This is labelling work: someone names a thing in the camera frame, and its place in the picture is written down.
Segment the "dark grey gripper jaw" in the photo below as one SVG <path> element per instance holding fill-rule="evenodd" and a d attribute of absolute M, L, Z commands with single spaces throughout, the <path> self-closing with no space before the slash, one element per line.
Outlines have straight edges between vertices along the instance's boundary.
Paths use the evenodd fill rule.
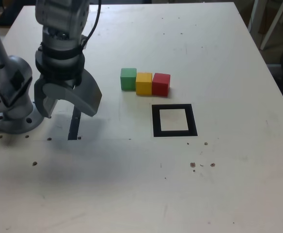
<path fill-rule="evenodd" d="M 57 100 L 48 97 L 43 92 L 43 87 L 47 84 L 47 80 L 43 75 L 34 84 L 34 102 L 39 113 L 46 118 L 51 118 L 52 112 L 56 106 Z"/>

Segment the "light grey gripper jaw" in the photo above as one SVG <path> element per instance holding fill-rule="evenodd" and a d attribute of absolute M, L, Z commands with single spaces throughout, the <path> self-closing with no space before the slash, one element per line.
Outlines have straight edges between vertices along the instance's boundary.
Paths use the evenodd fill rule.
<path fill-rule="evenodd" d="M 70 102 L 90 117 L 94 116 L 102 98 L 102 93 L 95 79 L 87 70 L 83 70 L 73 82 L 74 84 L 70 84 L 68 81 L 50 81 L 43 87 L 43 92 L 57 101 Z"/>

